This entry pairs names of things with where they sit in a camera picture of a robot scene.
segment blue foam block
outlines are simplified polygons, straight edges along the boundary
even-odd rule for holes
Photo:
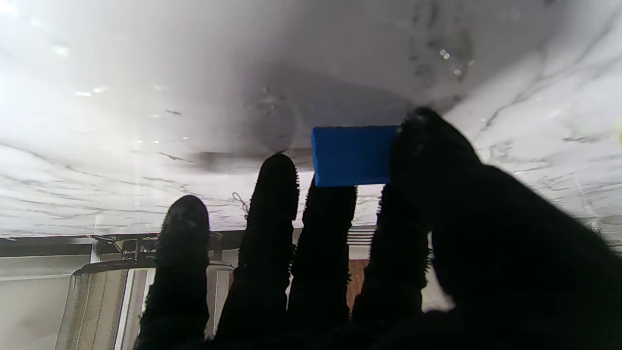
[[[389,150],[398,126],[315,128],[311,136],[318,187],[389,182]]]

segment white marble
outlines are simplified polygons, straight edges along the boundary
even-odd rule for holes
[[[316,125],[445,111],[580,217],[620,214],[620,0],[0,0],[0,237],[157,230],[185,193],[242,229]],[[359,188],[374,224],[379,186]]]

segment wire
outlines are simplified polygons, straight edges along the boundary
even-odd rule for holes
[[[246,204],[246,202],[244,202],[242,196],[240,196],[240,194],[237,192],[231,193],[231,196],[233,197],[233,200],[235,202],[239,202],[240,204],[242,204],[242,210],[244,211],[244,220],[248,220],[248,205]]]

